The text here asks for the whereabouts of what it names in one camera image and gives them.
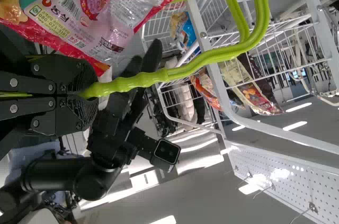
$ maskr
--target green handle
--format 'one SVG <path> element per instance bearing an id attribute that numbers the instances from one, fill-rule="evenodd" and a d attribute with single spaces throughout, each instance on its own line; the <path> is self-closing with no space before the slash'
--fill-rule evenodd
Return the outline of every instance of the green handle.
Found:
<path id="1" fill-rule="evenodd" d="M 256 10 L 255 29 L 249 34 L 248 25 L 236 0 L 226 0 L 240 32 L 240 43 L 234 46 L 208 50 L 179 68 L 161 69 L 154 73 L 139 73 L 130 78 L 118 77 L 109 83 L 95 83 L 82 93 L 83 98 L 107 96 L 114 92 L 127 92 L 135 87 L 150 87 L 154 83 L 168 82 L 188 77 L 202 66 L 236 58 L 254 48 L 264 37 L 270 19 L 268 0 L 254 0 Z"/>
<path id="2" fill-rule="evenodd" d="M 134 77 L 118 77 L 108 83 L 94 83 L 79 94 L 82 98 L 102 97 L 114 92 L 128 92 L 136 87 L 150 87 L 154 83 L 168 81 L 167 69 L 163 68 L 153 73 L 140 72 Z"/>

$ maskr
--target chip bag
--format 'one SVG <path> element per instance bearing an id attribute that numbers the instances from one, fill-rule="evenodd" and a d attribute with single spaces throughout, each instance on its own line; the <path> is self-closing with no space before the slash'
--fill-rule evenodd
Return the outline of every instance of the chip bag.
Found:
<path id="1" fill-rule="evenodd" d="M 240 100 L 248 105 L 255 113 L 260 115 L 277 115 L 284 113 L 279 107 L 274 97 L 272 87 L 266 79 L 260 79 L 255 82 L 251 76 L 253 72 L 255 78 L 262 77 L 261 70 L 256 66 L 253 58 L 243 53 L 237 58 L 229 61 L 220 62 L 219 68 L 223 80 L 229 85 L 249 82 L 232 88 Z"/>
<path id="2" fill-rule="evenodd" d="M 27 22 L 2 22 L 31 41 L 88 60 L 101 75 L 120 60 L 140 27 L 171 1 L 19 0 Z"/>
<path id="3" fill-rule="evenodd" d="M 195 89 L 197 89 L 197 91 L 206 99 L 206 101 L 211 106 L 219 111 L 223 111 L 220 102 L 216 97 L 216 93 L 214 92 L 212 80 L 208 75 L 206 67 L 200 70 L 198 75 L 191 76 L 190 80 Z M 228 89 L 227 93 L 229 96 L 229 103 L 232 106 L 245 109 L 245 106 L 243 105 L 241 100 L 237 97 L 237 95 L 232 92 L 232 90 Z"/>

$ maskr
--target ceiling light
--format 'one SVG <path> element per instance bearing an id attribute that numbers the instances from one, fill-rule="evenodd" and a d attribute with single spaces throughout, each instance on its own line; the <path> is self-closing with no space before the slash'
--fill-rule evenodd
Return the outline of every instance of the ceiling light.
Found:
<path id="1" fill-rule="evenodd" d="M 254 184 L 246 184 L 245 186 L 240 187 L 239 190 L 245 195 L 249 195 L 260 190 L 260 187 Z"/>
<path id="2" fill-rule="evenodd" d="M 288 125 L 288 126 L 282 128 L 282 129 L 283 129 L 284 131 L 289 131 L 289 130 L 293 130 L 293 129 L 297 128 L 297 127 L 303 126 L 303 125 L 305 125 L 306 123 L 307 123 L 307 122 L 305 122 L 305 121 L 296 122 L 296 123 L 294 123 L 294 124 L 291 124 L 291 125 Z"/>
<path id="3" fill-rule="evenodd" d="M 243 128 L 245 128 L 245 126 L 240 125 L 240 126 L 238 126 L 238 127 L 233 128 L 232 131 L 241 130 L 241 129 L 243 129 Z"/>
<path id="4" fill-rule="evenodd" d="M 151 224 L 176 224 L 176 220 L 173 215 L 170 215 L 160 220 L 154 221 Z"/>
<path id="5" fill-rule="evenodd" d="M 292 107 L 291 109 L 287 109 L 286 112 L 293 112 L 295 110 L 298 110 L 298 109 L 302 109 L 303 107 L 307 107 L 307 106 L 310 106 L 312 105 L 312 102 L 308 102 L 308 103 L 305 103 L 305 104 L 302 104 L 302 105 L 299 105 L 299 106 L 295 106 L 295 107 Z"/>
<path id="6" fill-rule="evenodd" d="M 199 150 L 199 149 L 201 149 L 201 148 L 203 148 L 203 147 L 205 147 L 205 146 L 208 146 L 208 145 L 210 145 L 211 143 L 214 143 L 214 142 L 216 142 L 216 141 L 218 141 L 218 139 L 217 138 L 214 138 L 214 139 L 212 139 L 212 140 L 209 140 L 209 141 L 207 141 L 207 142 L 205 142 L 205 143 L 202 143 L 202 144 L 200 144 L 200 145 L 197 145 L 197 146 L 192 146 L 192 147 L 187 147 L 187 148 L 183 148 L 183 149 L 181 149 L 181 153 L 187 153 L 187 152 L 189 152 L 189 151 L 195 151 L 195 150 Z"/>

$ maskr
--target cartoon character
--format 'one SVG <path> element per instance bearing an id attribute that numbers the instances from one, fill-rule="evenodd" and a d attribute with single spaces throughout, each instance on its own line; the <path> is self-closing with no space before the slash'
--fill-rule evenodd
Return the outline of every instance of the cartoon character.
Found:
<path id="1" fill-rule="evenodd" d="M 259 97 L 256 96 L 256 91 L 255 89 L 248 89 L 248 90 L 243 90 L 243 93 L 245 94 L 245 97 L 249 100 L 252 100 L 252 101 L 258 101 L 259 100 Z"/>

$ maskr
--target screw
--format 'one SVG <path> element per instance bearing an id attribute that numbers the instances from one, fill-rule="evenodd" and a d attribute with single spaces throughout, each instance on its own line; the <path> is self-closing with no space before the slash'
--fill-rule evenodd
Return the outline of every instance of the screw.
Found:
<path id="1" fill-rule="evenodd" d="M 203 39 L 206 39 L 207 38 L 207 33 L 201 32 L 200 33 L 200 37 L 203 38 Z"/>
<path id="2" fill-rule="evenodd" d="M 62 108 L 62 107 L 65 107 L 66 106 L 66 102 L 64 100 L 60 101 L 59 103 L 59 106 Z"/>
<path id="3" fill-rule="evenodd" d="M 16 113 L 17 112 L 17 105 L 15 105 L 15 104 L 11 105 L 10 112 L 13 113 L 13 114 Z"/>
<path id="4" fill-rule="evenodd" d="M 33 68 L 34 68 L 35 71 L 39 71 L 40 70 L 40 67 L 37 64 L 34 64 Z"/>
<path id="5" fill-rule="evenodd" d="M 60 90 L 62 92 L 65 92 L 66 91 L 66 85 L 60 85 Z"/>
<path id="6" fill-rule="evenodd" d="M 11 87 L 16 87 L 17 86 L 17 79 L 16 78 L 12 78 L 10 80 L 10 85 L 11 85 Z"/>
<path id="7" fill-rule="evenodd" d="M 35 121 L 33 122 L 33 126 L 34 126 L 34 127 L 39 126 L 39 121 L 38 121 L 38 120 L 35 120 Z"/>
<path id="8" fill-rule="evenodd" d="M 323 11 L 323 10 L 324 10 L 324 8 L 323 8 L 323 6 L 322 6 L 322 5 L 317 5 L 317 10 L 318 10 L 318 11 Z"/>

